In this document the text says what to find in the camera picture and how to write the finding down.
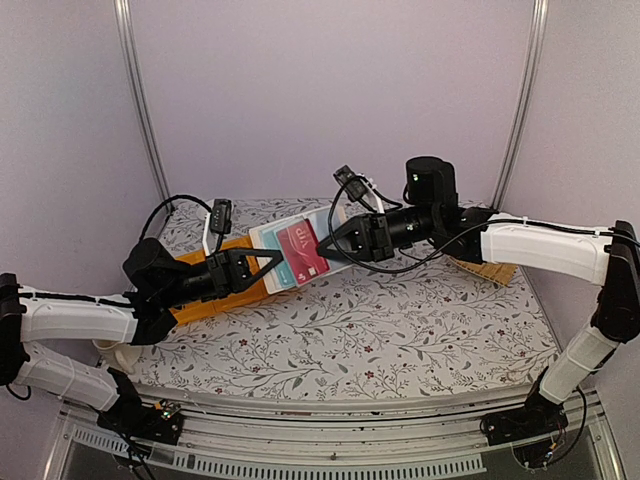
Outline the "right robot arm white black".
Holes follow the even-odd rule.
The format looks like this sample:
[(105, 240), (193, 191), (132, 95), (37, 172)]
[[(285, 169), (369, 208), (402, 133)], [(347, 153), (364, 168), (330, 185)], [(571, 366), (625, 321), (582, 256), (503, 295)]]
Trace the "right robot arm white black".
[(554, 405), (595, 373), (619, 345), (639, 334), (639, 242), (631, 224), (575, 227), (529, 220), (497, 210), (460, 206), (455, 170), (433, 156), (408, 160), (405, 206), (357, 215), (316, 248), (373, 272), (402, 248), (426, 241), (436, 254), (481, 264), (515, 264), (585, 280), (600, 288), (597, 307), (568, 347), (536, 380), (517, 427), (537, 436), (556, 417)]

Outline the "beige card holder wallet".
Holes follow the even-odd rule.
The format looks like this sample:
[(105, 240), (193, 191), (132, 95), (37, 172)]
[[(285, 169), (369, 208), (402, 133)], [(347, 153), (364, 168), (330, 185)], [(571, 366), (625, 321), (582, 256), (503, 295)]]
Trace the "beige card holder wallet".
[(316, 248), (329, 236), (330, 205), (297, 213), (249, 230), (255, 249), (279, 250), (283, 260), (264, 277), (269, 295), (309, 284), (351, 267), (347, 260), (321, 257)]

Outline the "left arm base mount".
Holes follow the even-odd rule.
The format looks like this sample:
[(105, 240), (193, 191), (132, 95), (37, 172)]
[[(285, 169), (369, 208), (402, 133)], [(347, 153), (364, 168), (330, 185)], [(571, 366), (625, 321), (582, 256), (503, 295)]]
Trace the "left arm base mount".
[(98, 413), (97, 424), (127, 437), (175, 446), (184, 421), (181, 413), (167, 417), (161, 409), (138, 401), (119, 399), (109, 410)]

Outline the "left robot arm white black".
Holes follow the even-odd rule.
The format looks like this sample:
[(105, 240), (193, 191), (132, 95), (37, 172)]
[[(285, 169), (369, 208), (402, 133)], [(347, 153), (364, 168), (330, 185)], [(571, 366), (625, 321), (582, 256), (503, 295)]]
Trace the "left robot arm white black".
[(243, 293), (282, 260), (278, 250), (235, 247), (189, 264), (174, 258), (159, 240), (145, 238), (123, 264), (133, 290), (111, 297), (42, 292), (4, 273), (1, 383), (36, 387), (85, 403), (108, 412), (126, 433), (141, 433), (149, 415), (126, 373), (89, 367), (42, 346), (42, 341), (155, 345), (177, 325), (175, 309)]

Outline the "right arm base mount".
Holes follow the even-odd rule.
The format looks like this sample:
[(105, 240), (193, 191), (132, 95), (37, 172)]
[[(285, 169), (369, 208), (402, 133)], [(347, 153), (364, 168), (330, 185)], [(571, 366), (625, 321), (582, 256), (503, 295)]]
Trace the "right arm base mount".
[(527, 401), (523, 406), (484, 415), (480, 431), (490, 446), (564, 430), (569, 422), (561, 405)]

